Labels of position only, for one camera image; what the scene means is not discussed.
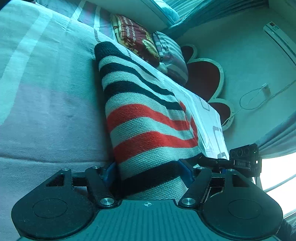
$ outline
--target striped pillow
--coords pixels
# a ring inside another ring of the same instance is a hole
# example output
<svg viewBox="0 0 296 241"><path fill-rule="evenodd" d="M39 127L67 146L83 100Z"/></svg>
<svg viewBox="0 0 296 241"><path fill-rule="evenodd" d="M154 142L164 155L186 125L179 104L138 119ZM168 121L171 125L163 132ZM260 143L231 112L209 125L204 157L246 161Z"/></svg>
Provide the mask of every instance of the striped pillow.
<svg viewBox="0 0 296 241"><path fill-rule="evenodd" d="M152 35L160 61L168 72L164 73L173 81L185 86L188 81L188 69L179 45L165 34L156 31Z"/></svg>

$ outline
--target curtain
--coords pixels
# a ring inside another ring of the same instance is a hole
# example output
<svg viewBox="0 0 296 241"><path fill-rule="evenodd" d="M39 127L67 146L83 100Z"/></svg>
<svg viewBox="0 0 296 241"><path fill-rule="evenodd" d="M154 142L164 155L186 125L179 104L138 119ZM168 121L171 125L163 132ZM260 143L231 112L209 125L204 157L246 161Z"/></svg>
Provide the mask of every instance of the curtain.
<svg viewBox="0 0 296 241"><path fill-rule="evenodd" d="M196 27L200 24L209 22L214 19L219 19L248 8L267 6L268 0L202 0L198 1L194 7L181 21L175 25L165 29L163 33L177 39L182 36L190 28Z"/></svg>
<svg viewBox="0 0 296 241"><path fill-rule="evenodd" d="M296 152L296 112L256 141L256 144L263 159Z"/></svg>
<svg viewBox="0 0 296 241"><path fill-rule="evenodd" d="M173 8L180 18L186 16L203 0L165 0L165 2Z"/></svg>

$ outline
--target heart-shaped wall decoration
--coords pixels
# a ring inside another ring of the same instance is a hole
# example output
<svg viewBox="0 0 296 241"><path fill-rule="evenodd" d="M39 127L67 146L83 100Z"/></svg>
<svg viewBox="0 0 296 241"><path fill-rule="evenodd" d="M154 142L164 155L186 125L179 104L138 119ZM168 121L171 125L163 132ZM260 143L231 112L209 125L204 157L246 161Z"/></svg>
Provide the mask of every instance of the heart-shaped wall decoration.
<svg viewBox="0 0 296 241"><path fill-rule="evenodd" d="M233 122L234 107L225 100L218 98L224 85L224 72L221 65L209 58L197 58L197 49L192 44L181 46L182 54L188 68L188 81L185 88L203 98L220 115L221 124L226 130Z"/></svg>

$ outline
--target air conditioner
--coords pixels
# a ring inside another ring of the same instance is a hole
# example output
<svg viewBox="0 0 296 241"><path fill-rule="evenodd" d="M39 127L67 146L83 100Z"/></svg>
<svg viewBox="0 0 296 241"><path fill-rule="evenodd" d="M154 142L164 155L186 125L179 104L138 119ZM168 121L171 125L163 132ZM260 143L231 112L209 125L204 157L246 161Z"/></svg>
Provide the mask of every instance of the air conditioner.
<svg viewBox="0 0 296 241"><path fill-rule="evenodd" d="M296 43L273 22L266 24L263 30L285 51L296 65Z"/></svg>

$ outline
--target round pad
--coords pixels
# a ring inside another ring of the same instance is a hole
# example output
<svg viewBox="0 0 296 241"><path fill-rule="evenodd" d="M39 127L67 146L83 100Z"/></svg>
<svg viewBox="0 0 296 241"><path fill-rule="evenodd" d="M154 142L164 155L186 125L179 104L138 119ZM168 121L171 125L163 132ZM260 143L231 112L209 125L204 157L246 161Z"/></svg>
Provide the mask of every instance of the round pad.
<svg viewBox="0 0 296 241"><path fill-rule="evenodd" d="M219 235L235 240L260 240L275 235L283 220L280 206L255 185L228 187L210 197L202 217Z"/></svg>
<svg viewBox="0 0 296 241"><path fill-rule="evenodd" d="M55 240L80 231L92 220L94 207L70 188L33 190L13 207L12 221L22 236Z"/></svg>
<svg viewBox="0 0 296 241"><path fill-rule="evenodd" d="M254 201L240 199L229 203L228 211L237 218L252 219L258 217L262 213L262 207Z"/></svg>
<svg viewBox="0 0 296 241"><path fill-rule="evenodd" d="M33 212L41 218L57 218L63 215L68 205L59 199L44 199L37 202L33 207Z"/></svg>

